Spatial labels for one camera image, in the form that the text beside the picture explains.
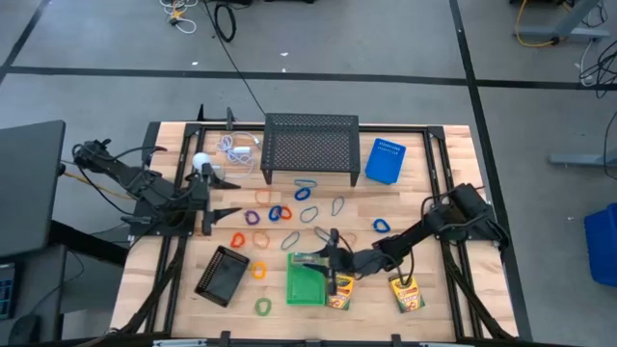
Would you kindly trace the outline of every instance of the orange rubber band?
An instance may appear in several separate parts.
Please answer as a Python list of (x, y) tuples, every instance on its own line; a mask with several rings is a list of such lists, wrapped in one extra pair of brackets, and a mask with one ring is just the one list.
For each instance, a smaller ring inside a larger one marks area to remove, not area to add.
[(353, 232), (343, 232), (340, 235), (343, 236), (345, 238), (345, 240), (347, 240), (347, 236), (353, 236), (352, 238), (354, 240), (353, 241), (349, 241), (349, 246), (354, 246), (356, 244), (356, 241), (358, 241), (358, 236), (356, 236), (356, 234), (353, 233)]
[[(268, 193), (268, 201), (267, 202), (259, 201), (259, 198), (258, 198), (259, 193), (266, 193), (266, 192)], [(272, 198), (272, 191), (270, 189), (257, 189), (255, 191), (255, 202), (257, 202), (259, 206), (264, 206), (264, 207), (270, 206), (271, 198)]]
[[(257, 268), (261, 270), (259, 275), (256, 273)], [(265, 278), (266, 277), (266, 264), (263, 261), (258, 261), (258, 262), (251, 264), (251, 275), (253, 275), (253, 277), (256, 280), (261, 280)]]
[(245, 241), (246, 239), (244, 238), (244, 234), (242, 232), (236, 232), (233, 234), (233, 237), (231, 238), (231, 243), (229, 245), (232, 246), (233, 248), (240, 248), (244, 246)]
[[(266, 244), (265, 245), (260, 244), (260, 243), (255, 241), (255, 235), (257, 235), (257, 234), (261, 234), (261, 235), (263, 235), (263, 237), (265, 237), (265, 239), (266, 239)], [(268, 234), (265, 231), (262, 231), (262, 230), (254, 231), (253, 232), (253, 243), (256, 246), (258, 246), (259, 248), (261, 248), (262, 250), (265, 250), (265, 249), (268, 248), (268, 245), (270, 245), (270, 236), (268, 236)]]
[(293, 217), (293, 214), (291, 213), (291, 210), (289, 209), (289, 207), (287, 206), (283, 206), (282, 207), (282, 212), (281, 212), (281, 219), (284, 219), (286, 221), (290, 220), (291, 217)]

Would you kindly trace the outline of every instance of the crayola box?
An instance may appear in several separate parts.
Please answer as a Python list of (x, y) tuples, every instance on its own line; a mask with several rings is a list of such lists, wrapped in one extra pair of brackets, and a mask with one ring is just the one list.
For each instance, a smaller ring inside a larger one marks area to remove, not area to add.
[(389, 287), (394, 293), (401, 313), (410, 312), (424, 306), (424, 300), (420, 295), (420, 288), (417, 286), (415, 277), (412, 277), (411, 283), (403, 285), (398, 276), (392, 276), (389, 278)]
[(336, 274), (336, 295), (328, 295), (329, 307), (349, 309), (351, 292), (354, 288), (354, 278), (347, 275)]

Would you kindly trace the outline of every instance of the wooden table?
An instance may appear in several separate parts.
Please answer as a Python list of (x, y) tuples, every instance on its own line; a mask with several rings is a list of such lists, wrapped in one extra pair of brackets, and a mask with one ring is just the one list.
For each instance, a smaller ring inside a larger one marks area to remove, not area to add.
[[(157, 152), (151, 168), (169, 180), (174, 179), (184, 125), (183, 122), (164, 122), (158, 132), (156, 144), (166, 147), (168, 151)], [(468, 182), (474, 186), (483, 185), (469, 128), (448, 125), (444, 131), (455, 184)], [(222, 134), (227, 132), (208, 131), (204, 151), (211, 156), (215, 165), (224, 166), (227, 174), (245, 173), (246, 167), (226, 163), (225, 155), (216, 150), (215, 145)], [(343, 233), (353, 232), (357, 241), (352, 248), (361, 250), (370, 248), (373, 241), (384, 237), (373, 230), (372, 222), (375, 219), (386, 219), (392, 227), (390, 234), (401, 232), (418, 221), (420, 203), (431, 195), (421, 136), (361, 133), (362, 167), (366, 165), (375, 138), (384, 138), (407, 147), (396, 184), (384, 185), (366, 178), (363, 173), (355, 188), (349, 186), (349, 175), (345, 173), (277, 173), (271, 186), (271, 202), (289, 206), (294, 214), (290, 221), (270, 222), (267, 218), (269, 208), (256, 203), (255, 190), (267, 188), (258, 167), (246, 178), (226, 178), (241, 185), (241, 190), (212, 191), (212, 208), (238, 206), (254, 209), (260, 214), (261, 223), (249, 227), (243, 214), (235, 213), (214, 226), (212, 236), (205, 237), (201, 236), (201, 216), (198, 216), (196, 232), (188, 242), (184, 258), (173, 336), (215, 337), (221, 331), (231, 331), (232, 338), (390, 340), (391, 334), (400, 334), (403, 340), (453, 341), (442, 254), (440, 244), (433, 238), (425, 239), (414, 247), (415, 276), (426, 303), (419, 310), (399, 313), (388, 287), (388, 277), (393, 273), (384, 272), (356, 283), (348, 311), (329, 307), (290, 307), (285, 303), (286, 252), (280, 250), (280, 244), (290, 232), (299, 230), (301, 233), (300, 240), (290, 252), (314, 252), (323, 248), (324, 242), (313, 233), (315, 226), (324, 229), (337, 227)], [(236, 137), (236, 146), (252, 144), (248, 137)], [(435, 156), (439, 158), (439, 150), (434, 148)], [(438, 160), (438, 173), (441, 172)], [(312, 178), (319, 183), (306, 201), (295, 201), (293, 197), (298, 189), (293, 180), (300, 177)], [(345, 205), (333, 217), (332, 202), (338, 196), (345, 197)], [(314, 205), (319, 208), (318, 217), (310, 224), (300, 222), (300, 211)], [(270, 246), (266, 250), (252, 243), (252, 234), (256, 230), (267, 231)], [(223, 308), (195, 294), (194, 289), (215, 249), (219, 245), (228, 247), (231, 236), (237, 231), (247, 235), (247, 243), (239, 252), (252, 261), (265, 262), (268, 271), (264, 280), (256, 280), (246, 274), (229, 306)], [(144, 237), (131, 250), (122, 276), (112, 327), (123, 326), (150, 291), (160, 244), (160, 237)], [(517, 334), (498, 250), (491, 242), (485, 241), (468, 242), (467, 247), (478, 297), (508, 333)], [(401, 268), (408, 271), (409, 267), (408, 258)], [(254, 304), (260, 297), (272, 300), (272, 310), (267, 317), (255, 314)], [(459, 297), (466, 334), (470, 335), (467, 303), (460, 290)], [(162, 328), (167, 298), (167, 293), (164, 293), (155, 330)]]

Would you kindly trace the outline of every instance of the concrete floor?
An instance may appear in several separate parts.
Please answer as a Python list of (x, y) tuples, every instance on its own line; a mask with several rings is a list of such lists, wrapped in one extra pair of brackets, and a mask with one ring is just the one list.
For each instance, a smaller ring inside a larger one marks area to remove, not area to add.
[[(0, 62), (39, 3), (0, 0)], [(459, 5), (478, 79), (576, 82), (575, 63), (585, 43), (524, 48), (511, 37), (516, 6), (505, 0), (459, 0)], [(606, 4), (611, 19), (604, 26), (617, 33), (612, 19), (617, 8), (611, 5)], [(532, 7), (523, 21), (554, 21), (563, 14), (562, 8)], [(243, 71), (465, 77), (447, 0), (257, 1), (236, 15), (238, 34), (228, 48)], [(165, 24), (155, 0), (52, 0), (13, 66), (233, 71), (203, 10), (190, 9), (187, 17), (198, 24), (193, 35)], [(589, 62), (611, 42), (592, 48)], [(249, 84), (266, 112), (468, 124), (484, 163), (480, 146), (486, 144), (480, 144), (467, 87), (289, 80)], [(585, 91), (481, 88), (480, 97), (534, 340), (610, 345), (617, 332), (617, 289), (591, 280), (582, 219), (615, 200), (617, 183), (601, 170), (551, 166), (547, 156), (600, 152), (604, 128), (617, 111), (617, 94), (597, 100)], [(113, 151), (139, 146), (149, 121), (194, 119), (201, 103), (209, 117), (222, 117), (230, 106), (241, 120), (262, 119), (238, 79), (9, 73), (0, 84), (0, 127), (64, 120), (64, 156), (69, 159), (73, 144), (90, 139), (112, 139)], [(127, 160), (137, 163), (139, 157)], [(93, 177), (112, 185), (100, 175)], [(130, 208), (125, 201), (118, 203)], [(115, 226), (119, 217), (91, 188), (60, 179), (55, 219), (97, 232)], [(121, 240), (124, 231), (104, 237)], [(67, 276), (77, 270), (71, 260)], [(100, 334), (118, 290), (120, 269), (89, 259), (86, 266), (85, 275), (65, 291), (63, 311), (81, 310), (67, 317), (67, 337)]]

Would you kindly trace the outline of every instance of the blue bin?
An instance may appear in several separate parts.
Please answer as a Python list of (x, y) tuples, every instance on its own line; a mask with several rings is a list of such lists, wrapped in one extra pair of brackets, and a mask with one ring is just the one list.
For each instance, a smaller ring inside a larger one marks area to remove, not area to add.
[(382, 183), (395, 183), (405, 159), (405, 150), (406, 148), (399, 144), (375, 139), (364, 173), (368, 178)]
[(585, 234), (591, 277), (617, 286), (617, 203), (585, 217)]

